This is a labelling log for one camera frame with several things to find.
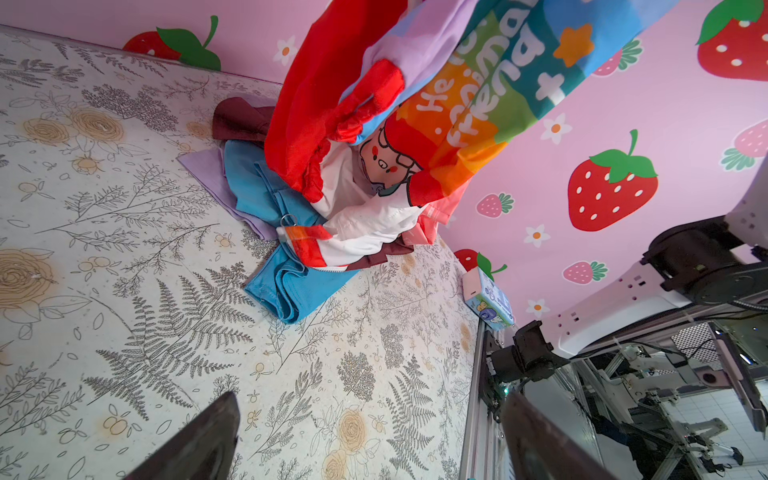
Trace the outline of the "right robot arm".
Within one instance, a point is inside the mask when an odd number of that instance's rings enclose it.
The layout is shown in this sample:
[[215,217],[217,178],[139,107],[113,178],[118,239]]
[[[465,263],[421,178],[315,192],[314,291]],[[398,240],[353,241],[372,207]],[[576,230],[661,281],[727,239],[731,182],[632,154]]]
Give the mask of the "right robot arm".
[[515,332],[487,350],[491,381],[538,381],[631,325],[689,306],[767,308],[767,166],[761,164],[734,209],[658,235],[641,259],[596,294]]

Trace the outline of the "rainbow printed cloth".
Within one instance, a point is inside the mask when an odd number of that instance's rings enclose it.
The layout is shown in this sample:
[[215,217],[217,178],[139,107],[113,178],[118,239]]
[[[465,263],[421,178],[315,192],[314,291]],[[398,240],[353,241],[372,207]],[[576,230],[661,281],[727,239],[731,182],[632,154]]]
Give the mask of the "rainbow printed cloth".
[[323,221],[278,235],[342,271],[458,195],[668,1],[334,1],[312,25],[265,143]]

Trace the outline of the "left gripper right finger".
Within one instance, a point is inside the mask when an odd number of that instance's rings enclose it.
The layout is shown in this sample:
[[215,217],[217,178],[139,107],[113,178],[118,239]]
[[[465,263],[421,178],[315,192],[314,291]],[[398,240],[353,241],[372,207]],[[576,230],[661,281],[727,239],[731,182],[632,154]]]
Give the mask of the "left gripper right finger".
[[614,480],[522,394],[504,401],[501,426],[517,480]]

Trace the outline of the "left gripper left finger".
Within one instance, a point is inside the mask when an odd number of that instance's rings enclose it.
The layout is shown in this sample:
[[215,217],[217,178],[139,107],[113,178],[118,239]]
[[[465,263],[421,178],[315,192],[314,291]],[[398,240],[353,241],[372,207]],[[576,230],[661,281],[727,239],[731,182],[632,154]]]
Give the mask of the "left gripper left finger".
[[239,424],[236,394],[226,391],[126,479],[225,480],[234,462]]

